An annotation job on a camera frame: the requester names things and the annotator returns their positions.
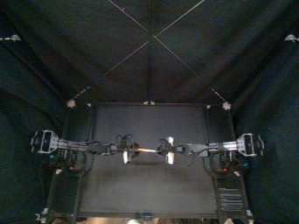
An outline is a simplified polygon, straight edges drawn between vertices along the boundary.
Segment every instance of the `dark panel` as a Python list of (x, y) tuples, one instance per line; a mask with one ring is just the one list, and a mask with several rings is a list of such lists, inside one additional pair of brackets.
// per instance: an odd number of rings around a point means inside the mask
[(209, 143), (235, 141), (235, 133), (229, 118), (229, 111), (221, 106), (204, 109)]
[(144, 148), (155, 149), (161, 138), (176, 144), (204, 144), (205, 127), (200, 107), (97, 106), (93, 139), (113, 143), (132, 134)]
[[(71, 110), (65, 127), (68, 138), (87, 139), (88, 117), (85, 106)], [(224, 124), (217, 127), (216, 119), (209, 128), (223, 128)], [(117, 134), (131, 133), (140, 146), (149, 149), (155, 149), (159, 140), (168, 136), (176, 144), (207, 142), (203, 107), (97, 105), (92, 129), (92, 139), (113, 143)], [(219, 131), (217, 135), (225, 138), (225, 132)], [(175, 165), (168, 165), (163, 156), (141, 153), (131, 164), (124, 164), (120, 155), (95, 156), (79, 212), (112, 216), (137, 212), (168, 217), (215, 216), (212, 180), (200, 159), (195, 158), (189, 168), (181, 167), (191, 161), (191, 157), (176, 155)]]

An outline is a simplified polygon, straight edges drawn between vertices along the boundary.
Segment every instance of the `wire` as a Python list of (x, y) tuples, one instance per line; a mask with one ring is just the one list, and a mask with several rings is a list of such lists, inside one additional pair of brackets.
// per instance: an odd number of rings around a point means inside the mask
[(207, 174), (212, 177), (212, 178), (217, 178), (217, 176), (212, 175), (212, 172), (208, 171), (207, 166), (205, 166), (205, 157), (201, 158), (201, 166), (203, 166), (203, 170), (207, 172)]
[(208, 150), (209, 150), (209, 148), (208, 148), (208, 149), (204, 149), (204, 150), (200, 150), (200, 151), (196, 152), (196, 153), (192, 153), (191, 163), (189, 163), (187, 166), (180, 165), (180, 167), (183, 167), (183, 168), (188, 168), (188, 167), (191, 167), (191, 166), (192, 166), (193, 159), (195, 159), (195, 156), (196, 156), (196, 155), (200, 155), (204, 151), (208, 151)]
[(91, 154), (91, 163), (89, 163), (89, 167), (85, 170), (83, 176), (85, 176), (88, 174), (88, 172), (92, 170), (92, 166), (93, 166), (93, 161), (95, 161), (95, 154)]

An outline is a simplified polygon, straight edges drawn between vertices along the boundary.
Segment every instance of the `black curtain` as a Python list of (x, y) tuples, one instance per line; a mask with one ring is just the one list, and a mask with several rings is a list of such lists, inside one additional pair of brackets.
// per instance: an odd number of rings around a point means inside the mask
[[(13, 34), (0, 15), (0, 36)], [(0, 77), (0, 223), (33, 223), (52, 172), (31, 152), (31, 133), (61, 133), (65, 106), (25, 43), (0, 42)]]
[(282, 40), (235, 99), (235, 125), (265, 140), (245, 176), (249, 205), (267, 223), (299, 223), (299, 45)]

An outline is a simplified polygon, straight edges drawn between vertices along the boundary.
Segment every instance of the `diagonal cable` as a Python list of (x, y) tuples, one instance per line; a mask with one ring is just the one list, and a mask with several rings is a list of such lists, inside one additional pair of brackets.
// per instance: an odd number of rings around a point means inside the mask
[[(129, 17), (129, 19), (148, 32), (148, 30), (143, 27), (143, 25), (128, 15), (128, 13), (125, 12), (124, 8), (120, 8), (119, 5), (112, 1), (108, 0), (115, 6), (116, 8)], [(99, 83), (99, 81), (112, 72), (112, 70), (120, 66), (125, 60), (128, 58), (131, 58), (131, 56), (148, 44), (148, 41), (136, 48), (136, 50), (95, 80), (95, 84)], [(72, 97), (71, 101), (73, 101), (75, 99), (77, 99), (80, 97), (80, 95), (83, 95), (83, 93), (85, 93), (88, 91), (88, 89), (91, 89), (91, 87), (85, 87), (81, 89), (81, 91)]]
[(180, 16), (179, 18), (176, 18), (172, 23), (165, 26), (163, 28), (163, 30), (155, 35), (156, 37), (159, 37), (160, 34), (163, 34), (203, 3), (205, 2), (205, 0), (201, 0), (199, 3), (196, 3), (189, 10), (187, 10)]
[[(128, 16), (128, 18), (143, 28), (144, 31), (149, 32), (144, 26), (128, 15), (128, 13), (125, 12), (124, 8), (120, 8), (119, 5), (112, 1), (108, 0), (115, 6), (116, 8)], [(195, 76), (201, 80), (201, 82), (204, 83), (204, 85), (211, 89), (211, 91), (213, 92), (213, 94), (225, 102), (227, 100), (224, 99), (224, 97), (219, 94), (219, 92), (213, 89), (213, 87), (205, 83), (204, 79), (201, 78), (201, 76), (192, 70), (192, 68), (188, 66), (188, 64), (180, 59), (180, 57), (173, 53), (173, 51), (167, 47), (167, 45), (163, 43), (163, 41), (157, 38), (157, 36), (160, 34), (163, 34), (172, 26), (173, 24), (176, 24), (203, 3), (205, 0), (201, 0), (199, 3), (196, 3), (189, 10), (187, 10), (177, 19), (173, 20), (173, 22), (156, 34), (153, 35), (153, 38), (157, 40), (157, 42), (163, 45), (163, 47), (169, 51), (169, 53), (172, 54), (172, 56), (184, 64), (184, 66), (189, 69), (189, 71), (195, 74)], [(132, 55), (148, 44), (148, 41), (139, 46), (135, 51), (96, 79), (95, 83), (97, 84), (99, 81), (112, 72), (112, 70), (124, 63), (124, 61), (132, 57)], [(85, 87), (73, 97), (72, 100), (75, 100), (91, 87)]]
[[(123, 59), (116, 65), (100, 75), (100, 77), (95, 80), (95, 84), (99, 83), (99, 81), (144, 48), (144, 46), (148, 44), (148, 41), (144, 42)], [(91, 87), (85, 87), (69, 100), (76, 100), (87, 91), (91, 89)]]
[(112, 0), (108, 0), (115, 6), (116, 8), (129, 17), (129, 19), (148, 32), (148, 30), (143, 27), (143, 25), (127, 14), (125, 12), (125, 9), (124, 8), (120, 8), (117, 6), (117, 4), (112, 1)]
[(172, 54), (172, 56), (184, 64), (184, 66), (191, 70), (191, 72), (195, 74), (195, 76), (201, 80), (201, 82), (204, 83), (204, 85), (211, 89), (211, 91), (213, 92), (213, 94), (225, 102), (225, 98), (220, 95), (220, 93), (215, 90), (215, 88), (204, 81), (204, 79), (201, 78), (201, 76), (192, 70), (192, 68), (188, 66), (188, 64), (183, 61), (183, 59), (175, 54), (175, 52), (171, 50), (171, 48), (164, 44), (164, 42), (156, 37), (153, 36), (153, 38), (156, 39), (156, 41), (161, 44), (161, 46), (168, 50), (168, 52)]

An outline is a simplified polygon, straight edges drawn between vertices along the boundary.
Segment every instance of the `black backdrop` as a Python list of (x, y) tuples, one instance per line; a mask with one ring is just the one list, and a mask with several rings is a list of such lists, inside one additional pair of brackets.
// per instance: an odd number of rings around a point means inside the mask
[[(113, 1), (152, 33), (197, 1)], [(39, 163), (28, 134), (61, 133), (65, 101), (232, 103), (236, 132), (260, 133), (265, 155), (252, 160), (247, 190), (256, 217), (299, 222), (298, 211), (298, 1), (207, 0), (159, 36), (200, 78), (156, 41), (100, 82), (148, 33), (109, 1), (3, 1), (0, 36), (0, 219), (41, 209)]]

